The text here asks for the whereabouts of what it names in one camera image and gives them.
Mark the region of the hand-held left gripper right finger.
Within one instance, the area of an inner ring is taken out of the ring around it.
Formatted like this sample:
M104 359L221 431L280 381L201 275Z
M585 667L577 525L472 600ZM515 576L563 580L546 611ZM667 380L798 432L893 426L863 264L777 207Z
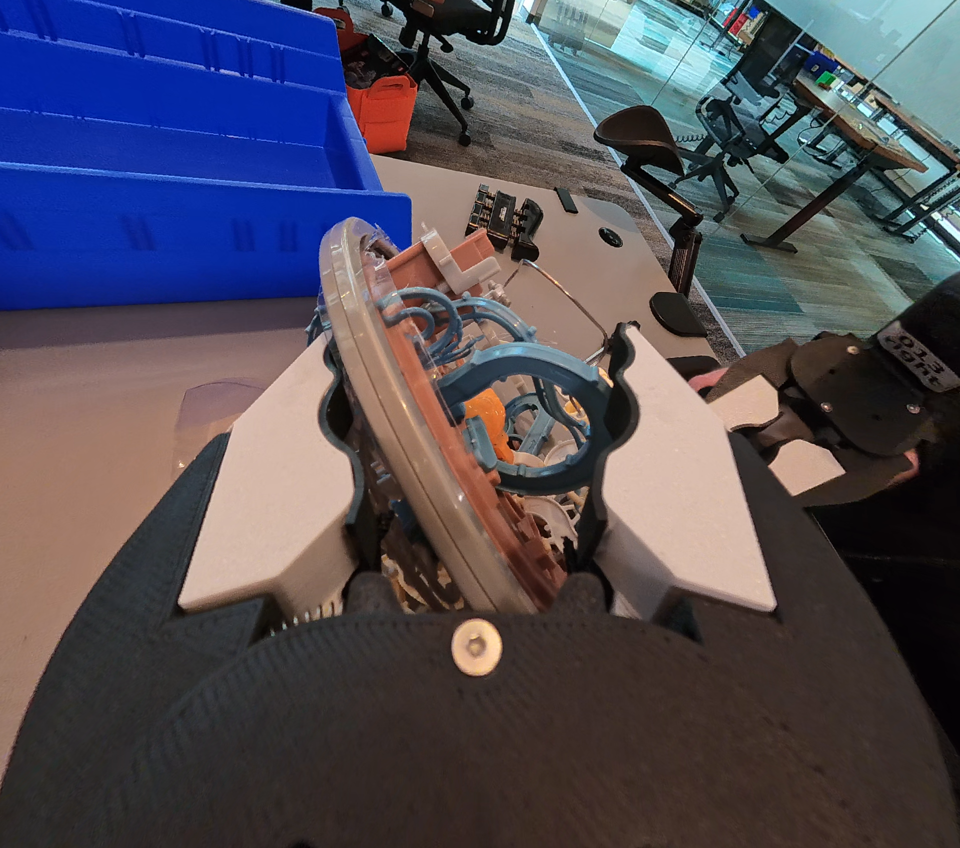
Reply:
M627 326L626 340L639 419L606 460L607 525L594 556L612 614L653 622L684 595L774 611L726 428L639 327Z

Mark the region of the blue storage bin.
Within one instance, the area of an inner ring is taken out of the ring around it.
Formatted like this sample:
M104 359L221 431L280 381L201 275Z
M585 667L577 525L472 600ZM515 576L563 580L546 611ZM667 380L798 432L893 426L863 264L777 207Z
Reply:
M260 0L1 0L3 311L305 297L327 230L400 249L334 22Z

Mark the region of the red bag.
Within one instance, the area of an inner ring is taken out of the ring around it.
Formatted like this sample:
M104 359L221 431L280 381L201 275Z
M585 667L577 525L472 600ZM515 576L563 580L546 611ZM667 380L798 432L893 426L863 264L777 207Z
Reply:
M337 28L347 101L368 151L405 150L418 94L409 64L376 35L355 30L346 10L319 7L314 13Z

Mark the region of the person's leg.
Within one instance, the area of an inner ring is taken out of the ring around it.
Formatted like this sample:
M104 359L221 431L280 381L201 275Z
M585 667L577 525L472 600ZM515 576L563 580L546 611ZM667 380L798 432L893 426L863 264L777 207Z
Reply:
M958 749L958 475L918 477L811 514L865 589Z

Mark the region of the black plastic device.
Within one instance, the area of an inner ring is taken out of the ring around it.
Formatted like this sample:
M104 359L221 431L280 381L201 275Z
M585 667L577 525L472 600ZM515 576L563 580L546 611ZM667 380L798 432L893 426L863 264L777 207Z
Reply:
M484 183L478 187L464 235L469 237L483 229L497 252L509 248L513 261L535 263L540 249L534 235L543 219L543 210L532 199L527 198L518 206L516 196L501 190L493 192Z

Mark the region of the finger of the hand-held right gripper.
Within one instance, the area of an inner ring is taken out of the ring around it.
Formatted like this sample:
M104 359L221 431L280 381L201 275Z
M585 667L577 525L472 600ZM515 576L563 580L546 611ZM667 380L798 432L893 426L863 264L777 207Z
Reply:
M727 432L762 429L781 414L779 392L763 375L756 375L707 406Z
M812 443L783 444L769 462L768 469L792 497L846 473L829 449Z

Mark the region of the wooden desk black legs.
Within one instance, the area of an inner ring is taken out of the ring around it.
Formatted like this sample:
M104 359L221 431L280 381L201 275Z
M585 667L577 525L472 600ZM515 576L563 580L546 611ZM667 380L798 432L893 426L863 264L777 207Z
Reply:
M845 194L854 182L871 169L927 171L899 142L886 134L876 122L870 121L855 105L841 98L832 89L819 86L807 74L799 74L792 85L798 100L830 115L828 126L838 129L845 140L863 151L862 157L850 170L814 197L807 205L789 217L767 237L753 236L742 232L743 242L754 247L775 249L796 254L798 249L787 240L799 229L822 212L841 194Z

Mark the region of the marble maze ball toy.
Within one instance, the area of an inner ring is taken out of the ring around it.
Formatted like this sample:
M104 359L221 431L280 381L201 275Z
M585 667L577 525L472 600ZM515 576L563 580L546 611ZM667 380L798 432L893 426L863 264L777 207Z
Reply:
M320 242L314 326L328 330L382 494L412 510L462 600L532 614L595 567L602 478L636 430L626 326L582 360L538 338L498 284L484 230L399 251L350 217Z

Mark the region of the small clear plastic shell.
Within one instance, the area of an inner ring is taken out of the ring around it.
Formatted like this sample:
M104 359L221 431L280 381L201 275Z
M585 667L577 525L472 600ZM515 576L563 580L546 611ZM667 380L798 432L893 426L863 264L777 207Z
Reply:
M263 384L245 377L220 378L187 389L174 423L172 481L213 438L228 432L264 391Z

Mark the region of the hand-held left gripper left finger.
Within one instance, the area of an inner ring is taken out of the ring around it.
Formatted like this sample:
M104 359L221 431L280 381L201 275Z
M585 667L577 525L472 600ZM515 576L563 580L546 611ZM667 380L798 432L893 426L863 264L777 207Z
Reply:
M321 428L334 383L315 341L234 422L179 607L187 613L272 597L284 615L334 615L358 559L346 529L347 455Z

